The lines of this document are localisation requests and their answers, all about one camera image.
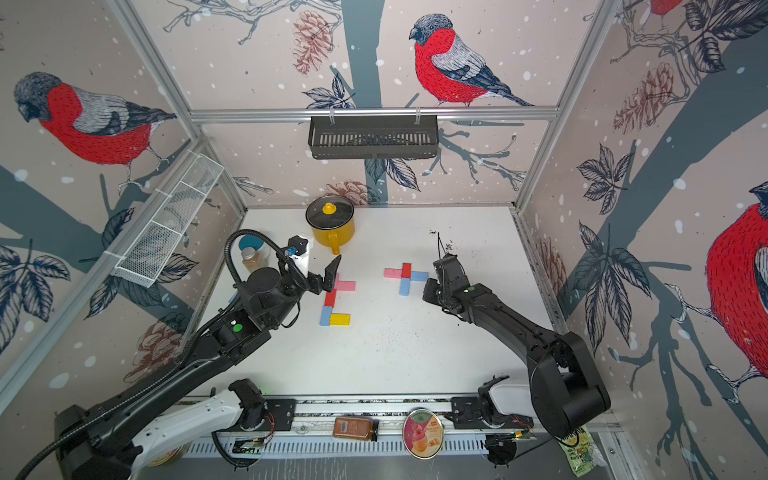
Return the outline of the glass lid yellow knob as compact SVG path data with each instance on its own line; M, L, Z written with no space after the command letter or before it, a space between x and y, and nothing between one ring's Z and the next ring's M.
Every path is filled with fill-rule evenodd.
M354 216L354 204L343 196L317 198L306 209L307 223L318 230L335 230L348 224Z

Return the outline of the brown packet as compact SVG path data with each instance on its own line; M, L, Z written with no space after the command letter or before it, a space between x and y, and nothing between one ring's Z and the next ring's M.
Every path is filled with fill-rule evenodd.
M379 421L362 416L341 416L334 421L332 436L340 439L371 441L378 440Z

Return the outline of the pink round cup lid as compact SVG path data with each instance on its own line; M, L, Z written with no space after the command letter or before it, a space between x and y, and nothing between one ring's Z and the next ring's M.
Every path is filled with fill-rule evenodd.
M418 408L406 417L402 438L411 456L419 460L429 460L443 449L444 428L435 413Z

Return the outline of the brown spice jar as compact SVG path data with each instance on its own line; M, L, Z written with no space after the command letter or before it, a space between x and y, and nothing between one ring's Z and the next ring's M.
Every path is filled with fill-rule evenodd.
M246 247L241 251L242 263L249 273L269 266L269 252L264 247Z

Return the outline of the red round tin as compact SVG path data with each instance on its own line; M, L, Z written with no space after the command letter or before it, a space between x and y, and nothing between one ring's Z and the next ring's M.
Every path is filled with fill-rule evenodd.
M176 449L173 449L171 451L168 451L164 453L163 455L159 456L158 458L150 461L147 466L148 467L159 467L162 465L165 465L172 460L177 459L179 456L182 456L184 452L184 447L178 447Z

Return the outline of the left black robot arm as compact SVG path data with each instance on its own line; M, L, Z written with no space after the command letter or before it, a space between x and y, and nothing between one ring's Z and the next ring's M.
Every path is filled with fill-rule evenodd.
M277 259L275 268L261 268L242 279L231 250L243 236L261 239ZM224 263L236 294L230 303L189 338L167 364L132 387L89 409L72 405L55 419L55 439L18 473L27 478L47 457L55 456L65 479L128 479L161 454L194 440L238 425L259 426L268 412L253 381L237 380L211 400L183 410L168 410L208 380L255 353L272 332L290 328L300 314L307 292L330 292L336 284L340 255L322 275L302 270L297 261L309 250L306 238L295 235L279 246L265 234L240 229L225 241Z

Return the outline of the black hanging shelf basket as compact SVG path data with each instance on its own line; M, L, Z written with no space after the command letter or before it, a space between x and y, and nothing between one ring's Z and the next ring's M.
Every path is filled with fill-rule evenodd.
M438 153L438 119L433 115L314 117L308 145L316 160L429 159Z

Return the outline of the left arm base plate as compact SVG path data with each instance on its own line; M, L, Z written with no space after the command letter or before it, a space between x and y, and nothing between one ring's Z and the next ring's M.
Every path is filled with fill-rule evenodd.
M293 398L269 397L243 409L234 426L237 432L288 432L297 407Z

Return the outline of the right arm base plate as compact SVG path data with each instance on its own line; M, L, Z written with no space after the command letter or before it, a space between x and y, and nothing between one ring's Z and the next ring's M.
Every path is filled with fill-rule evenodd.
M518 429L534 427L532 417L499 413L488 401L478 396L452 397L451 408L444 417L456 429Z

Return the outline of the teal lid jar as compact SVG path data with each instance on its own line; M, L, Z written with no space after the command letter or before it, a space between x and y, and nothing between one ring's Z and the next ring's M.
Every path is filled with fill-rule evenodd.
M265 242L254 235L243 235L238 241L238 247L240 250L252 248L256 252L264 252L267 249Z

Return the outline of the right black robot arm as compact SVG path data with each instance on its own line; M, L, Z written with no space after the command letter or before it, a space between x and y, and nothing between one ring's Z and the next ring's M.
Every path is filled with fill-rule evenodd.
M524 361L533 411L549 434L564 438L611 408L608 390L579 335L542 327L485 285L472 285L453 254L433 266L436 277L427 281L422 299L487 331Z

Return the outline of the pink block cluster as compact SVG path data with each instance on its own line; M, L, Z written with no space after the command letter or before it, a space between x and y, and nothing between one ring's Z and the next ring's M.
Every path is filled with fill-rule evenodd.
M389 279L400 279L402 277L401 269L386 268L384 270L384 277Z

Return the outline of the green snack packet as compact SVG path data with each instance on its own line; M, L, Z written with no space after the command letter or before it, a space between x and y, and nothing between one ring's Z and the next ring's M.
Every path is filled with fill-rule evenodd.
M596 467L608 466L602 452L594 441L590 431L582 426L565 438L556 438L576 478L593 471Z

